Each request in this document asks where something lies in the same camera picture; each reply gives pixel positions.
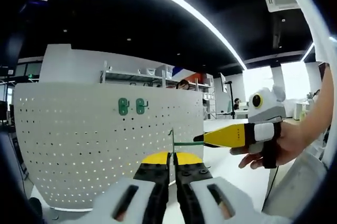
hand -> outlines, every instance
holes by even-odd
[[[292,125],[289,123],[281,123],[281,136],[277,139],[279,145],[279,153],[276,157],[276,165],[283,165],[299,156],[302,151],[307,147],[305,140],[302,136],[301,128],[299,125]],[[232,148],[231,154],[245,154],[248,153],[247,147]],[[262,156],[260,153],[247,154],[239,164],[242,169],[251,163],[252,169],[262,167]]]

screw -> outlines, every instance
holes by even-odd
[[[205,169],[199,170],[200,174],[206,174],[207,172],[208,172],[208,170],[205,170]]]

wrist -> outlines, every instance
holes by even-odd
[[[315,137],[313,137],[312,133],[310,132],[310,130],[308,130],[308,127],[305,123],[300,123],[298,125],[298,130],[300,141],[302,142],[303,148],[305,149],[315,140]]]

partition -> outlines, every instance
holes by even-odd
[[[172,128],[175,142],[203,133],[202,93],[195,91],[27,83],[17,84],[14,109],[29,177],[51,207],[63,209],[91,208],[120,177],[133,177],[144,157],[171,152]],[[203,158],[202,145],[177,150]],[[173,181],[172,165],[170,172]]]

black ceiling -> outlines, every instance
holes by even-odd
[[[243,60],[302,51],[311,44],[299,9],[270,13],[265,0],[185,1],[227,38]],[[71,43],[76,49],[132,55],[194,71],[226,75],[240,71],[239,66],[226,68],[237,62],[232,54],[199,20],[170,0],[49,0],[48,5],[22,57],[41,56],[46,44]],[[276,26],[277,47],[273,46]],[[264,60],[251,66],[278,62]]]

